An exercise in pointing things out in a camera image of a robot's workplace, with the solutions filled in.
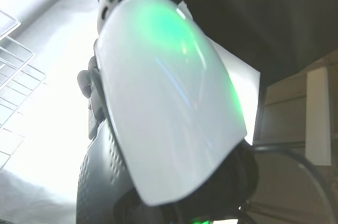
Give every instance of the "tiled floor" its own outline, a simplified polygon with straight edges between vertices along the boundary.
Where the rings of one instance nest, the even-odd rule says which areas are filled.
[[[1,219],[75,223],[77,180],[88,145],[87,100],[77,74],[93,54],[96,19],[96,0],[60,0],[17,38],[37,53],[33,64],[47,78],[0,135],[0,166],[7,162],[0,171]]]

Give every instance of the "floor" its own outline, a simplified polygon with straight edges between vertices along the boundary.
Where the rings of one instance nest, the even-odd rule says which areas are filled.
[[[1,219],[75,223],[79,167],[88,146],[87,100],[77,74],[92,56],[96,17],[96,0],[60,0],[17,38],[37,53],[32,65],[47,78],[0,137],[7,141],[4,152],[12,154],[0,153],[0,166],[6,162]]]

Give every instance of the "wire rack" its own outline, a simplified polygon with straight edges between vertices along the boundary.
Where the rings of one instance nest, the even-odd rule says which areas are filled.
[[[46,77],[29,65],[35,53],[6,36],[19,25],[17,20],[0,11],[0,130]]]

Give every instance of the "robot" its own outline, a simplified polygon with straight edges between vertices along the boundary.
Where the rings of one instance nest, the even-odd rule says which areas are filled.
[[[257,163],[217,44],[184,0],[99,4],[95,56],[78,76],[92,141],[77,224],[255,223],[239,208]]]

